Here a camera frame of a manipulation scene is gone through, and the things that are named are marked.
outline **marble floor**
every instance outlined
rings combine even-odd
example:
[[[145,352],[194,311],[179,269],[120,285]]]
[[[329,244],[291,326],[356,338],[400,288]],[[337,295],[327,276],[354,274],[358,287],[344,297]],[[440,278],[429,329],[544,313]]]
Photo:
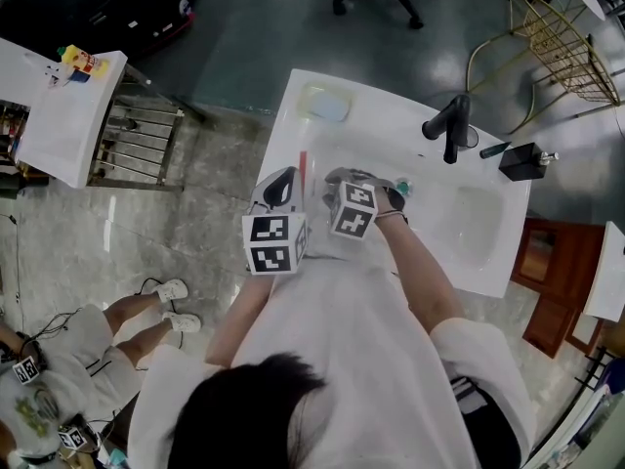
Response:
[[[137,292],[147,277],[181,277],[188,299],[177,308],[203,321],[183,349],[201,356],[245,276],[240,216],[264,155],[272,120],[220,111],[186,127],[174,160],[184,169],[180,194],[89,188],[53,181],[0,200],[0,214],[19,220],[21,303],[16,303],[16,228],[0,217],[0,268],[6,321],[26,332],[54,314],[87,303],[105,307]],[[522,339],[537,294],[510,283],[503,300],[462,293],[469,316],[508,337],[544,433],[568,403],[584,365],[565,344],[550,360]],[[156,323],[156,310],[128,321],[120,339]],[[178,345],[180,335],[167,340]],[[141,363],[149,366],[149,359]]]

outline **gold wire rack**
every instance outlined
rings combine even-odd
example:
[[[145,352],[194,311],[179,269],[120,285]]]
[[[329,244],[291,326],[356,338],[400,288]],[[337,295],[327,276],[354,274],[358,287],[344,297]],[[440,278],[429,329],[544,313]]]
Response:
[[[492,80],[503,69],[522,58],[527,52],[531,52],[549,70],[549,74],[532,83],[531,102],[527,115],[509,134],[514,134],[523,125],[554,105],[566,94],[575,94],[593,103],[604,103],[606,107],[620,106],[620,98],[611,75],[607,72],[592,45],[572,24],[585,10],[586,6],[571,7],[572,0],[568,0],[565,5],[561,5],[562,12],[560,12],[544,0],[521,1],[524,5],[520,5],[516,0],[510,0],[510,29],[490,40],[486,40],[476,47],[471,54],[467,64],[467,92],[475,91],[479,86]],[[525,10],[522,24],[517,26],[514,26],[513,23],[513,2],[520,5],[522,10]],[[571,21],[565,16],[569,11],[576,12]],[[485,46],[510,35],[526,39],[527,47],[488,74],[482,81],[472,86],[471,67],[477,53]],[[564,91],[545,106],[534,111],[535,87],[538,83],[547,79],[552,84],[560,83]],[[587,112],[590,113],[603,108],[605,107],[599,107]]]

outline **chair wheel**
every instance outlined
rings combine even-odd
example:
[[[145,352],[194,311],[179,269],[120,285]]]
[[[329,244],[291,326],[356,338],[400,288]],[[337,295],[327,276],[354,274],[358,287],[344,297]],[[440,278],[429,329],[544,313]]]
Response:
[[[423,27],[423,23],[415,18],[410,18],[410,27],[412,29],[421,29]]]
[[[348,10],[345,8],[345,5],[342,3],[335,3],[332,4],[332,7],[334,9],[334,14],[336,16],[342,16],[343,14],[345,14]]]

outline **sink basin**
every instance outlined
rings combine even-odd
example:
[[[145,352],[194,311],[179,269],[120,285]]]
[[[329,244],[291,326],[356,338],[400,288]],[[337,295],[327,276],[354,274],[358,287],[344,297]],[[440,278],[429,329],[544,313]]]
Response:
[[[344,122],[305,118],[296,106],[311,81],[352,92]],[[365,241],[328,233],[329,211],[321,197],[324,178],[337,167],[412,183],[404,212],[412,230],[442,265],[452,284],[494,297],[505,293],[521,240],[529,182],[512,183],[498,170],[501,155],[479,151],[500,141],[478,130],[479,145],[442,160],[444,135],[429,141],[421,125],[437,111],[371,87],[294,70],[271,133],[259,182],[272,171],[306,161],[305,202],[312,228],[308,255],[396,266],[384,238],[373,228]]]

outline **hand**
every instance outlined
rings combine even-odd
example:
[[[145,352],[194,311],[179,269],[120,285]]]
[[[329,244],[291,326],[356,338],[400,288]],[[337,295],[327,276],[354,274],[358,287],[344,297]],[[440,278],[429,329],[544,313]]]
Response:
[[[389,201],[389,196],[384,188],[375,189],[375,198],[378,202],[378,214],[384,214],[391,210],[395,210]]]

